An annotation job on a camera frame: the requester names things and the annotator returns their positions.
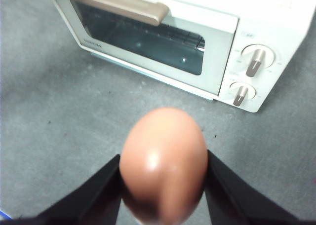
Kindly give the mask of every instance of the oven door handle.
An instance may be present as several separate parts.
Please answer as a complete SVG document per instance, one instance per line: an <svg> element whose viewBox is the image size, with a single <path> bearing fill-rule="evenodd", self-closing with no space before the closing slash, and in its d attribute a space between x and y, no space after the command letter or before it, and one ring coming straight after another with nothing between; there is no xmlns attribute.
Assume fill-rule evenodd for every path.
<svg viewBox="0 0 316 225"><path fill-rule="evenodd" d="M145 0L75 0L114 14L158 26L169 12L162 3Z"/></svg>

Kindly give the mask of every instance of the oven door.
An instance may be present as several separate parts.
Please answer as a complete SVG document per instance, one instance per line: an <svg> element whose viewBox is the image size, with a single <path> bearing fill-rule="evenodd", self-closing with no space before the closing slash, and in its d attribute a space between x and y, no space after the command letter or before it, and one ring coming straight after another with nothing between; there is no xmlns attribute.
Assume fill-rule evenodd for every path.
<svg viewBox="0 0 316 225"><path fill-rule="evenodd" d="M190 92L218 95L237 17L175 0L55 2L84 49Z"/></svg>

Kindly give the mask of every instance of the brand logo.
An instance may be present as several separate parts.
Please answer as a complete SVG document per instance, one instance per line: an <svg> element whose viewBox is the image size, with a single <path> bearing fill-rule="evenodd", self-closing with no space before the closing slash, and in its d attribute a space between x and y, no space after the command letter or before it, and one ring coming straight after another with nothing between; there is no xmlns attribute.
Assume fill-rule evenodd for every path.
<svg viewBox="0 0 316 225"><path fill-rule="evenodd" d="M94 46L101 47L101 45L99 45L99 44L97 44L97 43L94 43L94 42L91 42L91 41L89 41L89 40L87 40L87 39L84 39L84 41L87 42L87 43L89 43L89 44L92 44L92 45L94 45Z"/></svg>

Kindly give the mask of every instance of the temperature knob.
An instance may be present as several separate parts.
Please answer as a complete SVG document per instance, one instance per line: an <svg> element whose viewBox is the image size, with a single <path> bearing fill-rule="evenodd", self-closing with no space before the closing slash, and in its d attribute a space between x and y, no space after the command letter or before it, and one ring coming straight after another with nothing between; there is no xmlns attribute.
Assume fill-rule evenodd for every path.
<svg viewBox="0 0 316 225"><path fill-rule="evenodd" d="M254 77L258 69L271 66L275 60L273 51L264 45L250 45L246 47L241 55L248 59L246 75Z"/></svg>
<svg viewBox="0 0 316 225"><path fill-rule="evenodd" d="M233 104L237 107L239 107L245 99L252 99L256 95L256 90L251 85L242 82L232 83L230 90L235 93Z"/></svg>

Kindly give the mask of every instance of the eggshell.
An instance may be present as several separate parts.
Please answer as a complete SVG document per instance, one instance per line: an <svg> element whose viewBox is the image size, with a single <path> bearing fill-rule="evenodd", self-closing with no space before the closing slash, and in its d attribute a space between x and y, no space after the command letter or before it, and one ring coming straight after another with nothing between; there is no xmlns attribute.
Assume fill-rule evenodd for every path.
<svg viewBox="0 0 316 225"><path fill-rule="evenodd" d="M200 200L207 161L203 134L186 112L149 112L134 125L122 150L125 204L146 224L183 222Z"/></svg>

